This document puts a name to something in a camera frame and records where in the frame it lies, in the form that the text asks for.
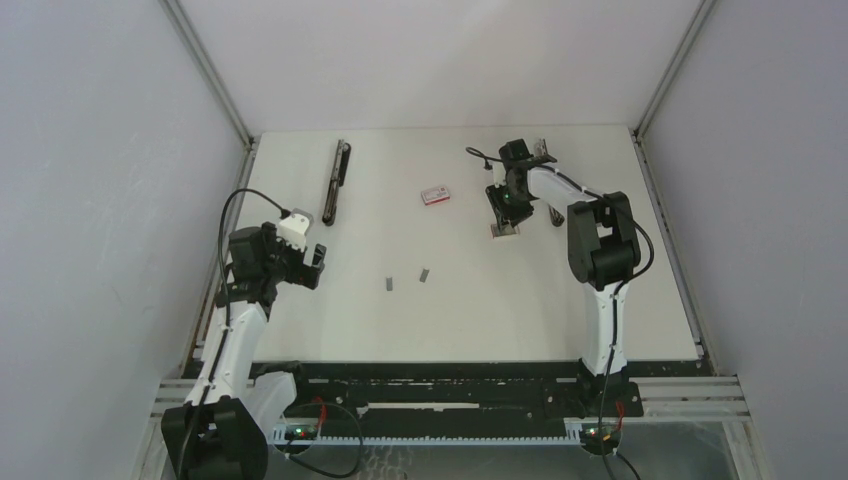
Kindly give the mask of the staple box tray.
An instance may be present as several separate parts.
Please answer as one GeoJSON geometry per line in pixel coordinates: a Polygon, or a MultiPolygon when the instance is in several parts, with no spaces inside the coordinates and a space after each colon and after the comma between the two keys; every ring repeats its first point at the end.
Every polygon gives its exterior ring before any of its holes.
{"type": "Polygon", "coordinates": [[[490,225],[491,236],[493,239],[504,239],[507,237],[517,236],[520,234],[520,229],[518,227],[513,227],[509,224],[501,225],[501,224],[491,224],[490,225]]]}

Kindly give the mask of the black stapler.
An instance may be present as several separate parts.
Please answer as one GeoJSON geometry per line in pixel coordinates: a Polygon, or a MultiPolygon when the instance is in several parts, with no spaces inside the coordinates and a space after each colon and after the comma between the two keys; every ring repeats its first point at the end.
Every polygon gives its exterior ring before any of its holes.
{"type": "Polygon", "coordinates": [[[335,223],[338,197],[345,182],[351,152],[351,145],[344,139],[340,139],[336,148],[322,215],[322,222],[326,226],[332,226],[335,223]]]}

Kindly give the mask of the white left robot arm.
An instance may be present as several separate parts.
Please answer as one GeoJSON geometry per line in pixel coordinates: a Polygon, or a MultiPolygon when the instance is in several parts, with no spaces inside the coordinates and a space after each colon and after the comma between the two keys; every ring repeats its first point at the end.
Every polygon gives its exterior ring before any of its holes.
{"type": "Polygon", "coordinates": [[[279,284],[310,290],[319,284],[326,249],[308,248],[311,224],[308,214],[295,212],[230,234],[201,372],[183,404],[161,420],[176,478],[263,478],[276,423],[272,414],[298,417],[310,409],[311,388],[289,373],[274,376],[251,398],[245,392],[279,284]]]}

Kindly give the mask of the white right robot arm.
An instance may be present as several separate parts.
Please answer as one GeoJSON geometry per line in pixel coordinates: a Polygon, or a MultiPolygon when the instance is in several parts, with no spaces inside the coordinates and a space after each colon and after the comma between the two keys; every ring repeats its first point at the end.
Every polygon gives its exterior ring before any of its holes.
{"type": "Polygon", "coordinates": [[[586,295],[587,349],[581,362],[596,377],[579,388],[578,402],[592,416],[605,415],[618,400],[607,379],[627,364],[622,352],[624,298],[629,283],[645,273],[655,251],[633,218],[622,192],[600,193],[566,175],[549,154],[533,154],[524,140],[504,144],[497,156],[483,155],[493,182],[485,189],[493,210],[494,236],[514,233],[535,212],[537,201],[563,218],[570,271],[586,295]],[[649,247],[643,253],[641,248],[649,247]]]}

